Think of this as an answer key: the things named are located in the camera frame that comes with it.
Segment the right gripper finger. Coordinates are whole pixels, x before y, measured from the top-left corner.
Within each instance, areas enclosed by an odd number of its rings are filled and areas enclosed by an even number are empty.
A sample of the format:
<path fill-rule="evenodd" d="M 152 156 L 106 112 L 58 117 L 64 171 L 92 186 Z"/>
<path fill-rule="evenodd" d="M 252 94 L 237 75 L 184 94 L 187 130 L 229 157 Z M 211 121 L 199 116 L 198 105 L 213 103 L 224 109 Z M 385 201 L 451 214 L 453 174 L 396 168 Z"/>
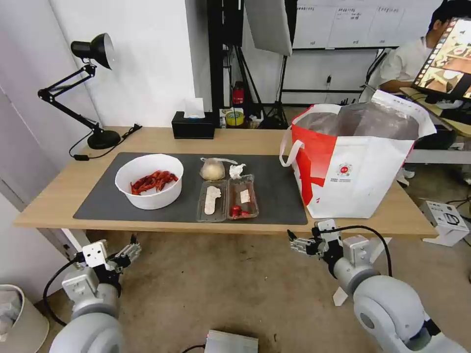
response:
<path fill-rule="evenodd" d="M 307 256 L 317 256 L 318 254 L 318 245 L 316 243 L 291 243 L 290 248 Z"/>
<path fill-rule="evenodd" d="M 312 239 L 297 237 L 290 229 L 287 230 L 287 234 L 291 248 L 306 248 L 315 244 L 315 241 Z"/>

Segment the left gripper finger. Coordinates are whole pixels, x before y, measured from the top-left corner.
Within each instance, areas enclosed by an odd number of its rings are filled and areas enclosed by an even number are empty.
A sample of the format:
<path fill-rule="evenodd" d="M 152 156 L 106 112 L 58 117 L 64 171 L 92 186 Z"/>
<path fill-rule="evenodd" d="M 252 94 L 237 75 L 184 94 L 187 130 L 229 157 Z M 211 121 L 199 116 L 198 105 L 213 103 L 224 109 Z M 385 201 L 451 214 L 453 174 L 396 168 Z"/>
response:
<path fill-rule="evenodd" d="M 130 243 L 126 245 L 121 251 L 116 254 L 117 258 L 128 257 L 128 258 L 137 258 L 141 254 L 141 244 L 137 240 L 135 234 L 131 235 Z"/>
<path fill-rule="evenodd" d="M 129 267 L 137 258 L 139 258 L 140 254 L 141 251 L 116 254 L 114 257 L 114 263 L 116 264 L 114 271 L 116 273 L 122 273 L 125 268 Z"/>

